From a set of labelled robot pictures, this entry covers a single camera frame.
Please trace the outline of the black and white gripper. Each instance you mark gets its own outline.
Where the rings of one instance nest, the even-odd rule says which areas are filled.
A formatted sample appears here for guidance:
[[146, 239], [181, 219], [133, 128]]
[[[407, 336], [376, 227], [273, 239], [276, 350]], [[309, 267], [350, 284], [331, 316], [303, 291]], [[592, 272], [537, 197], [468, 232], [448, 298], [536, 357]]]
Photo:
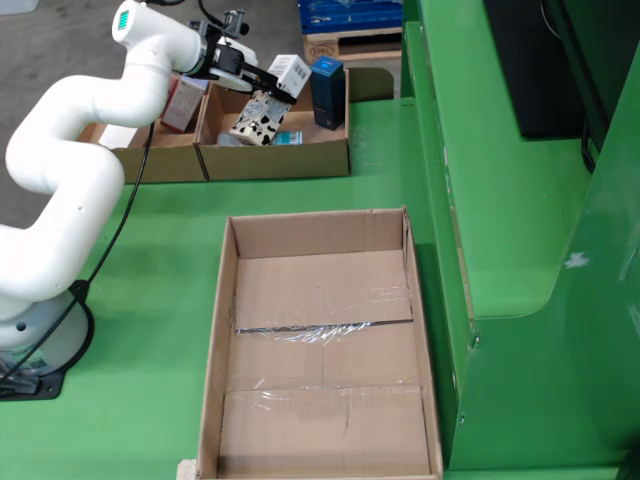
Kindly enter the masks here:
[[212, 30], [201, 40], [202, 50], [192, 69], [194, 79], [208, 80], [241, 93], [262, 91], [289, 105], [297, 99], [280, 89], [278, 78], [260, 69], [256, 53], [244, 44]]

